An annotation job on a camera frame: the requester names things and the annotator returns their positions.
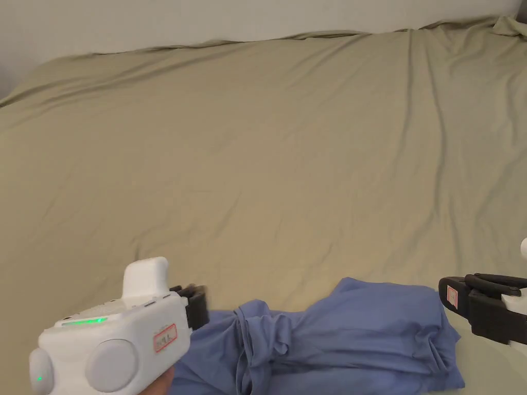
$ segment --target bedsheet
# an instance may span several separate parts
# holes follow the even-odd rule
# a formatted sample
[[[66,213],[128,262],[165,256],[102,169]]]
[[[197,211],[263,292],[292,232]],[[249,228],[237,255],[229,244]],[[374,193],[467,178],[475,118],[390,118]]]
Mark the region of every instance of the bedsheet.
[[[436,288],[527,277],[525,26],[61,58],[0,102],[2,393],[67,314],[165,256],[213,309],[299,311],[343,277]],[[462,393],[522,392],[527,359],[462,336]]]

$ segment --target hand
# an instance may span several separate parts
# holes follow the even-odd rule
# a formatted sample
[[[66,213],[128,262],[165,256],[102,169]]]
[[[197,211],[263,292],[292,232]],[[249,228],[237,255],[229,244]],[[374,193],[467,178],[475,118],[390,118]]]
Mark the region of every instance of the hand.
[[[174,366],[160,375],[139,395],[168,395],[168,389],[174,378]]]

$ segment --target white tracker knob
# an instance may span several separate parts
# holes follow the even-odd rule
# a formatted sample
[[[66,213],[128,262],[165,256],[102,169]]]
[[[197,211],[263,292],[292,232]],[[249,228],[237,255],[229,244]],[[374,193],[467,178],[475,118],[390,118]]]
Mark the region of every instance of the white tracker knob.
[[[30,381],[36,395],[48,395],[53,391],[53,365],[50,356],[41,348],[30,354]]]
[[[132,381],[138,367],[138,357],[132,343],[122,339],[107,340],[90,355],[86,364],[86,379],[97,391],[115,392]]]
[[[520,246],[520,251],[522,252],[523,257],[527,259],[527,239],[524,239],[522,241],[522,245]]]

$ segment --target sticker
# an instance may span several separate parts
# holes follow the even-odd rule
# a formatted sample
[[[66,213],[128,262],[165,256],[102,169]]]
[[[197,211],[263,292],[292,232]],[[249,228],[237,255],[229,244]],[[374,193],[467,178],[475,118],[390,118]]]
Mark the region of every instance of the sticker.
[[[154,336],[154,351],[160,352],[177,338],[178,329],[175,327],[175,324],[172,324]]]
[[[457,309],[457,291],[450,285],[446,286],[446,299],[448,302]]]

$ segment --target green light strip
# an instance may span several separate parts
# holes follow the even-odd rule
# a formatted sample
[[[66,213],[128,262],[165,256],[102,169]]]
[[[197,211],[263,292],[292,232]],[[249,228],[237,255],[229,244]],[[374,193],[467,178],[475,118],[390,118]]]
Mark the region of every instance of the green light strip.
[[[73,321],[73,322],[64,322],[62,326],[65,325],[84,325],[84,324],[98,324],[106,321],[108,318],[97,318],[96,320],[84,320],[84,321]]]

